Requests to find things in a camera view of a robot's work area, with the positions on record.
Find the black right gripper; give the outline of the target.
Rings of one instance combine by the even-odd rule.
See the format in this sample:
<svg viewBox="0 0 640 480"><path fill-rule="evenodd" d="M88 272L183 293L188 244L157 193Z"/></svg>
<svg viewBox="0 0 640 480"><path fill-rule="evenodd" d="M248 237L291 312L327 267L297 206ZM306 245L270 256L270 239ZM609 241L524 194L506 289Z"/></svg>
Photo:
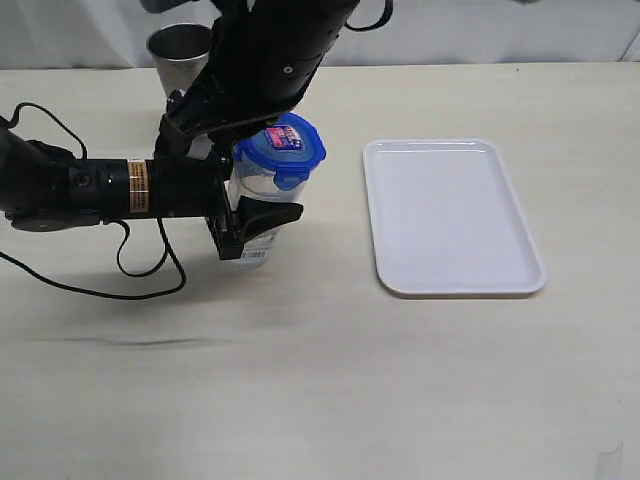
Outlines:
<svg viewBox="0 0 640 480"><path fill-rule="evenodd" d="M249 138L299 104L355 1L225 1L208 61L161 118L158 147Z"/></svg>

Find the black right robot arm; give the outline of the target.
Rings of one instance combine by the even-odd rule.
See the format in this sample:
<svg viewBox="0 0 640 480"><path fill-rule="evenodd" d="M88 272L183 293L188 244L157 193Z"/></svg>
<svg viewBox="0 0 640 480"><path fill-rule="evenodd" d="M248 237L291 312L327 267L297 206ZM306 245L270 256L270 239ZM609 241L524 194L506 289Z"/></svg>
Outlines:
<svg viewBox="0 0 640 480"><path fill-rule="evenodd" d="M156 148L185 153L197 137L246 138L296 108L344 33L393 18L393 1L217 1L206 64L159 122Z"/></svg>

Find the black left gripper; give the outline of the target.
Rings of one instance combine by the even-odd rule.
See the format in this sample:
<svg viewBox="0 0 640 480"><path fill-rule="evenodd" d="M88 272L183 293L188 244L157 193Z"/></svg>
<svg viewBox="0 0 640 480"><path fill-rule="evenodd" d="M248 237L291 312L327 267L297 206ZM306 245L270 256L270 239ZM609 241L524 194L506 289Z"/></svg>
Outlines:
<svg viewBox="0 0 640 480"><path fill-rule="evenodd" d="M298 221L304 211L299 203L267 202L241 196L231 210L226 193L230 161L214 147L206 160L155 147L151 160L150 215L154 218L205 219L221 260L236 260L243 244L275 228Z"/></svg>

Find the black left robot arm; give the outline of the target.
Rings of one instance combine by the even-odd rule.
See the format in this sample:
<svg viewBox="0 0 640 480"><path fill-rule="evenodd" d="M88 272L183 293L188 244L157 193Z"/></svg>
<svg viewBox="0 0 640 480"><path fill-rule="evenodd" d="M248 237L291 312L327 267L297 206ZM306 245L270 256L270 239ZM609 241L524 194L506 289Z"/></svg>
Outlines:
<svg viewBox="0 0 640 480"><path fill-rule="evenodd" d="M243 197L232 206L229 171L205 158L81 159L61 147L14 134L1 123L1 210L11 226L52 232L117 220L205 219L222 260L241 257L259 235L300 219L299 203Z"/></svg>

